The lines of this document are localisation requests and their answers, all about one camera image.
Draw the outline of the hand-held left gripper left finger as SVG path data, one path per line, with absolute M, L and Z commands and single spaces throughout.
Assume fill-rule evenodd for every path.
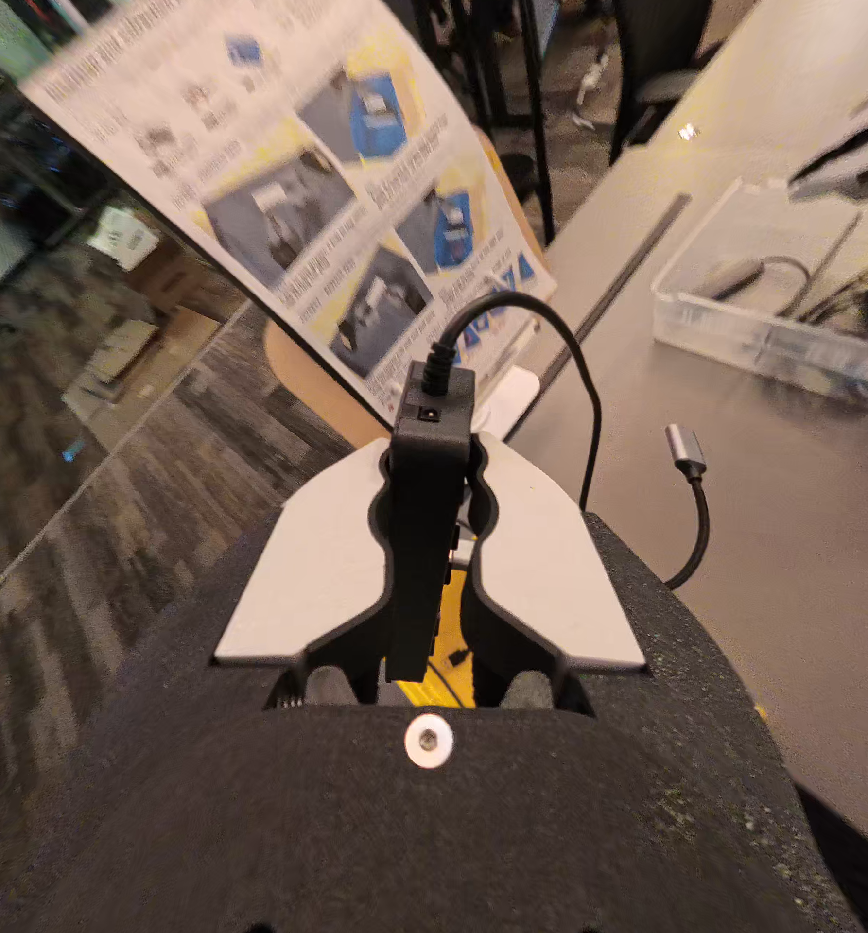
M 214 652 L 222 665 L 290 666 L 381 599 L 370 506 L 388 442 L 371 441 L 288 498 Z

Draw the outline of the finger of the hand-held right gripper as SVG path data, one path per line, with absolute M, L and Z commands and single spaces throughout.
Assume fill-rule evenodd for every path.
M 793 202 L 837 195 L 868 200 L 868 122 L 821 151 L 788 181 Z

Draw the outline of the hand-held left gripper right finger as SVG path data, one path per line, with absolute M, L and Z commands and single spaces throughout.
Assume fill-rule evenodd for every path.
M 580 507 L 498 437 L 474 439 L 467 643 L 495 671 L 639 671 L 646 659 Z

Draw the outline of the yellow plastic bin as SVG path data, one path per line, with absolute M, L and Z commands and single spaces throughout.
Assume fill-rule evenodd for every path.
M 428 668 L 420 682 L 396 684 L 412 706 L 473 708 L 472 653 L 461 632 L 461 597 L 466 572 L 453 570 L 440 602 L 439 630 L 434 638 Z

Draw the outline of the clear plastic bin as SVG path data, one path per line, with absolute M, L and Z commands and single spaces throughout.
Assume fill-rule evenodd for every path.
M 720 264 L 765 262 L 721 302 L 695 295 Z M 791 202 L 737 179 L 651 285 L 656 341 L 868 411 L 868 205 Z

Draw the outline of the white stand base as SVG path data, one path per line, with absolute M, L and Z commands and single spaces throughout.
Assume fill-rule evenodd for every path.
M 531 370 L 514 365 L 478 400 L 471 421 L 473 435 L 487 432 L 500 440 L 510 437 L 538 398 L 540 379 Z

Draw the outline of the instruction sheet on stand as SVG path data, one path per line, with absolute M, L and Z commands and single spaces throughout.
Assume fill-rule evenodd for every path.
M 550 267 L 545 254 L 500 163 L 496 147 L 484 130 L 476 128 L 475 131 L 510 204 L 510 211 L 521 228 L 522 238 L 534 253 L 538 266 L 548 273 Z M 379 438 L 390 438 L 391 426 L 376 412 L 367 409 L 360 397 L 350 393 L 350 386 L 339 381 L 337 373 L 326 371 L 319 360 L 309 356 L 306 347 L 296 344 L 276 322 L 265 325 L 262 345 L 277 380 L 355 448 L 364 447 Z

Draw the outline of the black chair with grey seat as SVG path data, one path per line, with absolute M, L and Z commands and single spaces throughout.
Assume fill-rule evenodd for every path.
M 614 1 L 622 84 L 609 164 L 627 146 L 646 144 L 703 65 L 697 55 L 711 1 Z

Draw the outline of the flattened cardboard sheets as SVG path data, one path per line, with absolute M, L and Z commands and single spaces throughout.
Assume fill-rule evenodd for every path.
M 160 337 L 160 327 L 141 320 L 126 320 L 108 333 L 83 369 L 68 386 L 62 401 L 68 408 L 91 399 L 115 402 L 125 379 Z

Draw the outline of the brown cardboard box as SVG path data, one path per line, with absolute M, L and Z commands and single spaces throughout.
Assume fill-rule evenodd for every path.
M 202 286 L 212 272 L 207 263 L 179 242 L 164 239 L 123 279 L 153 311 L 165 315 Z

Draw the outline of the white cardboard box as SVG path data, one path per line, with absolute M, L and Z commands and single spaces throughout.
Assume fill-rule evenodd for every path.
M 131 273 L 160 244 L 160 235 L 128 209 L 106 206 L 86 245 Z

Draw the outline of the printed instruction sheet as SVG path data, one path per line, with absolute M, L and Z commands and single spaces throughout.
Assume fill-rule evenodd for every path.
M 470 301 L 556 291 L 384 2 L 131 2 L 20 90 L 387 423 Z

